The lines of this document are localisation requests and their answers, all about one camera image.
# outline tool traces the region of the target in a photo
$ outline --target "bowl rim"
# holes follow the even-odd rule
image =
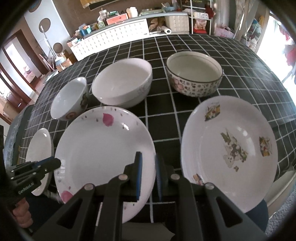
[[[99,97],[97,94],[95,94],[95,93],[93,92],[93,87],[94,87],[94,86],[96,87],[96,85],[94,85],[94,83],[97,82],[96,80],[98,79],[98,77],[100,76],[100,74],[101,74],[105,69],[109,68],[109,67],[112,66],[113,64],[116,64],[116,63],[121,62],[121,61],[127,61],[127,60],[130,60],[130,59],[136,59],[136,60],[140,60],[140,61],[145,61],[146,63],[149,64],[149,68],[150,68],[150,70],[151,70],[150,74],[147,75],[147,77],[145,78],[145,80],[144,80],[144,81],[143,81],[138,87],[136,87],[136,88],[134,88],[134,89],[132,89],[132,90],[126,92],[126,93],[123,93],[123,94],[121,94],[121,95],[117,95],[117,96],[113,96],[113,97]],[[115,62],[115,63],[112,63],[112,64],[108,65],[105,69],[103,69],[103,70],[102,70],[102,71],[101,71],[101,72],[95,77],[95,79],[94,79],[94,81],[93,81],[93,84],[92,84],[92,86],[91,86],[91,91],[92,91],[93,95],[94,95],[99,101],[100,101],[100,100],[103,100],[103,99],[122,98],[122,97],[126,96],[127,94],[130,94],[130,93],[132,93],[132,92],[137,91],[138,89],[140,89],[143,85],[145,85],[145,83],[147,83],[147,82],[149,81],[149,79],[151,78],[151,76],[153,76],[153,68],[152,68],[152,65],[151,65],[147,60],[142,59],[142,58],[125,58],[125,59],[121,59],[121,60],[119,60],[119,61],[117,61],[117,62]]]
[[[59,90],[59,92],[57,93],[57,95],[54,97],[54,100],[52,101],[52,105],[51,105],[51,107],[50,107],[50,115],[51,115],[51,117],[52,117],[53,119],[57,120],[57,119],[60,119],[60,118],[64,117],[64,116],[69,112],[69,110],[71,110],[71,109],[73,108],[73,106],[77,103],[77,102],[75,102],[70,108],[68,108],[68,110],[67,110],[63,115],[60,115],[60,116],[58,116],[58,117],[57,117],[57,116],[55,116],[55,117],[52,116],[52,112],[53,112],[53,108],[52,108],[52,106],[54,105],[54,103],[55,103],[55,101],[56,101],[56,99],[57,99],[57,96],[58,96],[62,91],[65,91],[66,87],[67,87],[67,86],[69,87],[69,85],[70,85],[71,82],[73,82],[73,81],[75,81],[75,80],[77,80],[77,79],[81,79],[81,80],[83,81],[83,83],[84,83],[84,88],[82,89],[82,91],[81,91],[81,93],[79,94],[79,96],[78,96],[77,99],[80,99],[81,96],[83,95],[83,93],[85,92],[85,89],[87,89],[87,80],[86,80],[85,77],[77,77],[77,78],[74,78],[74,79],[70,80],[70,81],[69,81],[69,82],[68,82],[63,88],[61,88],[61,89]]]
[[[220,75],[219,78],[217,78],[217,79],[215,79],[215,80],[213,80],[213,81],[209,81],[209,82],[193,81],[193,80],[188,80],[188,79],[186,79],[186,78],[183,78],[183,77],[181,77],[181,76],[175,74],[175,73],[174,73],[173,71],[171,71],[170,68],[168,67],[168,60],[169,60],[170,58],[173,59],[172,56],[175,55],[175,54],[179,54],[179,53],[191,53],[190,55],[194,55],[194,56],[197,56],[197,55],[192,54],[192,53],[198,53],[198,54],[201,55],[201,56],[205,56],[205,57],[207,57],[207,58],[209,57],[211,61],[216,62],[216,63],[221,67],[222,74]],[[223,73],[224,73],[224,70],[223,70],[222,66],[218,63],[217,60],[215,60],[214,58],[212,58],[212,57],[209,56],[209,55],[206,55],[206,54],[204,54],[204,53],[200,53],[200,52],[197,52],[197,51],[181,51],[181,52],[173,53],[172,55],[170,55],[170,56],[167,58],[167,60],[166,60],[166,62],[165,62],[165,67],[169,70],[169,72],[170,72],[171,74],[173,74],[173,75],[175,75],[175,76],[177,76],[177,77],[179,77],[179,78],[181,78],[181,79],[183,79],[183,80],[186,80],[186,81],[189,81],[189,82],[192,82],[192,83],[201,83],[201,84],[209,84],[209,83],[213,83],[213,82],[219,81],[219,80],[223,77]]]

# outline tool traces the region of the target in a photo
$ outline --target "white plate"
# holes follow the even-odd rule
[[[33,136],[26,155],[27,161],[41,161],[54,155],[54,147],[52,139],[48,130],[42,128],[38,130]],[[41,195],[49,185],[52,172],[45,174],[45,177],[41,180],[41,185],[36,188],[32,193],[35,196]]]
[[[262,201],[277,162],[269,123],[242,99],[210,98],[196,107],[186,123],[181,144],[184,176],[192,183],[214,183],[243,212]]]
[[[111,106],[91,109],[77,117],[61,137],[55,157],[62,162],[54,171],[58,192],[66,203],[85,184],[101,185],[133,163],[142,152],[140,200],[124,203],[122,221],[133,218],[145,205],[155,180],[155,149],[141,120]]]

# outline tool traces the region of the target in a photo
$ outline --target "tablecloth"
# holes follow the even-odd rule
[[[148,128],[156,152],[165,163],[173,165],[178,174],[180,142],[186,121],[194,108],[206,98],[184,96],[169,85],[165,71],[166,59],[179,51],[198,51],[217,60],[224,70],[218,90],[211,96],[229,95],[244,99],[258,108],[271,125],[278,147],[277,180],[296,164],[296,107],[282,83],[266,64],[240,42],[209,35],[167,35],[128,42],[75,63],[45,85],[27,123],[20,149],[20,160],[25,161],[30,140],[40,128],[49,130],[54,149],[71,121],[53,120],[50,116],[52,101],[59,90],[71,79],[86,77],[91,88],[96,75],[108,65],[125,58],[143,58],[153,67],[153,81],[147,98],[129,110],[137,115]],[[102,106],[91,94],[88,109]],[[148,205],[135,221],[163,221],[174,204],[159,203],[156,188]]]

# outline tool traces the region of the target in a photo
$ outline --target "cabinet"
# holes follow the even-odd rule
[[[91,54],[149,36],[147,20],[142,19],[98,32],[71,47],[71,50],[80,61]]]

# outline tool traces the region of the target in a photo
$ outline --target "human hand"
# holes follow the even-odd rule
[[[31,214],[29,212],[29,204],[25,198],[20,200],[16,205],[16,208],[12,211],[16,222],[22,228],[28,228],[33,224]]]

